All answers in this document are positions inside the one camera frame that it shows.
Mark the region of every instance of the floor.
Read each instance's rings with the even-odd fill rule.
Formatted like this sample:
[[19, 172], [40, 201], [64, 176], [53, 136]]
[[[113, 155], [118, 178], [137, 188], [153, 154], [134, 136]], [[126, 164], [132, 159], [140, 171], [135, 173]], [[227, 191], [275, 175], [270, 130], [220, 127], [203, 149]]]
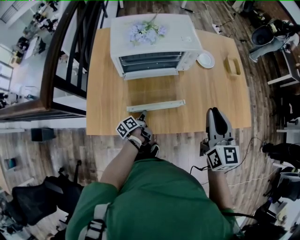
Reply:
[[[119, 16], [153, 13], [189, 14], [197, 29], [214, 32], [206, 6], [201, 1], [189, 1], [186, 8], [194, 14], [180, 9], [180, 1], [126, 1]], [[207, 8], [215, 24], [222, 24], [233, 17], [232, 8], [225, 1], [206, 2]], [[280, 8], [279, 3], [270, 2], [269, 11]], [[248, 58], [248, 51], [252, 47], [248, 41], [241, 43], [239, 39], [249, 39], [253, 31], [247, 19], [236, 15], [234, 21], [221, 27], [223, 34], [235, 38], [241, 60], [245, 70], [249, 87], [252, 127], [235, 129], [233, 131], [237, 144], [240, 146], [240, 156], [243, 164], [227, 174], [234, 208], [236, 212], [252, 214], [258, 206], [266, 201], [263, 193], [268, 187], [268, 176], [274, 172], [272, 160], [267, 159], [260, 152], [261, 141], [272, 143], [284, 141], [283, 135], [276, 133], [276, 117], [270, 117], [275, 110], [275, 102], [269, 98], [274, 94], [275, 86], [267, 85], [267, 81], [277, 78], [272, 57], [265, 56], [257, 64]], [[0, 157], [17, 158], [18, 166], [14, 172], [5, 172], [8, 186], [17, 186], [23, 181], [34, 177], [33, 184], [40, 184], [45, 176], [57, 175], [57, 171], [64, 166], [72, 177], [77, 159], [82, 160], [79, 171], [80, 183], [86, 185], [97, 181], [111, 159], [120, 151], [122, 140], [116, 136], [87, 136], [85, 129], [55, 130], [56, 138], [49, 142], [32, 142], [30, 132], [0, 135]], [[190, 171], [192, 165], [205, 166], [205, 160], [199, 157], [200, 141], [206, 137], [205, 133], [188, 133], [174, 135], [157, 135], [156, 140], [161, 146], [160, 157], [177, 166]], [[192, 174], [200, 183], [207, 182], [207, 173], [193, 169]], [[263, 178], [242, 183], [250, 179]], [[203, 185], [208, 192], [208, 184]], [[44, 239], [52, 232], [61, 212], [44, 218], [30, 231], [38, 238]]]

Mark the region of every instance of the wooden table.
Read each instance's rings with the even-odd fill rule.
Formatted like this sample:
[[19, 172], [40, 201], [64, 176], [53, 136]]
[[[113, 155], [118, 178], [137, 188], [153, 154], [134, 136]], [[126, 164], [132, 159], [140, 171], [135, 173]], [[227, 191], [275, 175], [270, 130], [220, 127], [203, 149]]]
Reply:
[[[215, 58], [212, 69], [195, 63], [178, 76], [124, 81], [110, 57], [110, 29], [97, 30], [88, 79], [87, 134], [116, 135], [119, 121], [129, 116], [127, 106], [180, 99], [185, 99], [185, 106], [148, 112], [147, 124], [153, 133], [205, 131], [210, 107], [218, 107], [233, 128], [250, 127], [248, 87], [234, 40], [201, 30], [197, 33], [203, 48]], [[236, 79], [224, 67], [228, 55], [241, 66]]]

